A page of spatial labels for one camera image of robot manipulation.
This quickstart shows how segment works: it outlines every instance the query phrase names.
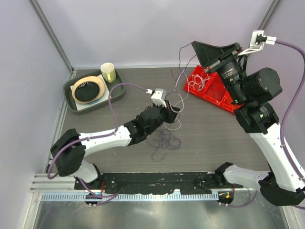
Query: gray tray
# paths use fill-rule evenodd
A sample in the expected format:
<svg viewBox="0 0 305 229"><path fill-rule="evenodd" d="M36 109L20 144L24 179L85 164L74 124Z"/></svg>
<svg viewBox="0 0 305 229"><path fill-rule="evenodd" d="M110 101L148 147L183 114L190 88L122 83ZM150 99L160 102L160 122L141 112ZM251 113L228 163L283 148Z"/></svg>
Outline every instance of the gray tray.
<svg viewBox="0 0 305 229"><path fill-rule="evenodd" d="M77 114L84 114L84 113L88 113L90 111L94 111L100 107L103 107L103 106L106 106L108 105L108 100L106 101L103 101L101 103L98 103L96 105L93 105L93 106L90 106L88 108L85 108L85 109L82 109L80 111L78 111L76 109L76 104L75 104L75 101L72 97L72 92L71 92L71 89L70 87L72 85L74 85L78 80L80 80L81 78L84 78L84 77L87 77L87 76L91 76L91 75L94 75L94 76L98 76L101 74L101 71L100 70L96 70L92 73L89 73L89 74L85 74L81 77L77 77L75 79L72 79L72 80L69 80L68 82L65 83L65 85L63 86L63 93L64 93L64 96L65 96L65 100L67 102L67 105L68 105L68 108L74 112L74 113L77 113ZM106 86L108 87L109 91L117 84L119 83L122 83L122 79L121 77L119 76L119 74L116 72L116 79L114 82L112 83L109 83L109 82L106 82ZM122 85L122 86L119 86L117 88L115 88L111 94L111 102L115 102L119 99L121 99L125 94L125 86Z"/></svg>

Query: vertical metal post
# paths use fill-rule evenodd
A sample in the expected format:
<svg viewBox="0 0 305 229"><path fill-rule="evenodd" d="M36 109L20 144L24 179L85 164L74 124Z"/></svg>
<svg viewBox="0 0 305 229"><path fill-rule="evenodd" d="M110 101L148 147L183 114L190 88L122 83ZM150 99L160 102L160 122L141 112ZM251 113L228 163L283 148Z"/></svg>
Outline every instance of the vertical metal post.
<svg viewBox="0 0 305 229"><path fill-rule="evenodd" d="M50 26L46 16L44 15L39 3L37 2L37 0L29 0L35 13L37 14L38 18L40 19L42 25L44 26L46 32L48 33L49 37L51 38L53 44L55 45L55 48L57 49L57 51L59 52L60 56L62 57L63 61L65 62L67 68L69 69L69 71L72 73L73 72L73 67L67 57L67 55L65 54L64 50L61 47L61 44L59 43L52 27Z"/></svg>
<svg viewBox="0 0 305 229"><path fill-rule="evenodd" d="M261 23L258 26L258 30L265 30L271 20L271 18L273 17L274 13L276 12L276 10L278 9L278 7L280 6L280 4L282 3L283 0L273 0L271 5L269 6L266 14L263 17L263 20L261 21Z"/></svg>

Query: white cup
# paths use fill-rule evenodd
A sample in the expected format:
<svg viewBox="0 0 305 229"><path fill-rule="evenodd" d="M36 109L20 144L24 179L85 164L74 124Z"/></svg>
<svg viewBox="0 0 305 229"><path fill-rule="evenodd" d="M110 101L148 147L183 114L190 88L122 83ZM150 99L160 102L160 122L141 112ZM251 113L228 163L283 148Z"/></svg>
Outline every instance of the white cup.
<svg viewBox="0 0 305 229"><path fill-rule="evenodd" d="M104 79L110 83L115 81L116 79L116 74L115 74L115 68L112 63L104 63L101 66L101 72L104 77Z"/></svg>

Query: tray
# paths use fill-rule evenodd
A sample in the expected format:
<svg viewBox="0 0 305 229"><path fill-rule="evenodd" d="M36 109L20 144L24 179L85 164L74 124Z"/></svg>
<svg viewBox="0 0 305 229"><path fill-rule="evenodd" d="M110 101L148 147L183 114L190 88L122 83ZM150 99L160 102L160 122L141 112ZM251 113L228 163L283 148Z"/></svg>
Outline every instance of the tray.
<svg viewBox="0 0 305 229"><path fill-rule="evenodd" d="M98 76L101 74L101 71L100 70L96 70L92 73L88 73L88 74L85 74L83 76L80 76L80 77L77 77L75 79L72 79L72 80L69 80L68 82L65 83L65 85L63 86L63 93L64 93L64 97L65 97L65 100L67 102L67 105L68 105L68 108L76 113L76 114L85 114L85 113L88 113L90 111L94 111L98 108L101 108L103 106L106 106L108 105L108 100L106 101L103 101L101 103L98 103L96 105L93 105L93 106L90 106L88 108L85 108L85 109L82 109L82 110L77 110L76 108L76 104L75 104L75 101L72 97L72 92L71 92L71 89L70 87L72 85L74 85L78 80L80 80L81 78L84 78L84 77L87 77L87 76L91 76L91 75L94 75L94 76ZM120 77L120 75L117 73L116 71L116 79L114 82L112 83L109 83L109 82L106 82L105 81L105 84L106 86L108 87L109 91L117 84L119 83L122 83L122 78ZM112 94L111 94L111 102L115 102L119 99L121 99L125 94L125 86L122 85L122 86L119 86L117 87L116 89L113 90Z"/></svg>
<svg viewBox="0 0 305 229"><path fill-rule="evenodd" d="M187 82L184 85L184 90L196 95L197 97L209 101L210 103L221 107L222 109L234 114L234 110L241 107L242 105L233 105L232 98L228 91L224 87L217 73L206 74L202 69L202 66L198 65L194 71L190 74L188 81L194 80L193 75L199 75L201 78L206 79L210 76L210 79L206 81L202 90L199 90L198 85L188 86Z"/></svg>

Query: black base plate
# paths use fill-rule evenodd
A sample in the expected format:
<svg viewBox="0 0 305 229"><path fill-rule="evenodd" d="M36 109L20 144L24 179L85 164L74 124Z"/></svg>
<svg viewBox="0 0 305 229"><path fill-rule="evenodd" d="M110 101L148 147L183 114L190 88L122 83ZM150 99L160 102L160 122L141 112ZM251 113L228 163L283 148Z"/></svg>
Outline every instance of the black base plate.
<svg viewBox="0 0 305 229"><path fill-rule="evenodd" d="M104 173L105 192L109 194L170 194L180 189L181 194L211 193L211 188L232 188L232 184L219 184L214 173L207 172L176 172L176 173ZM80 183L75 189L83 190Z"/></svg>

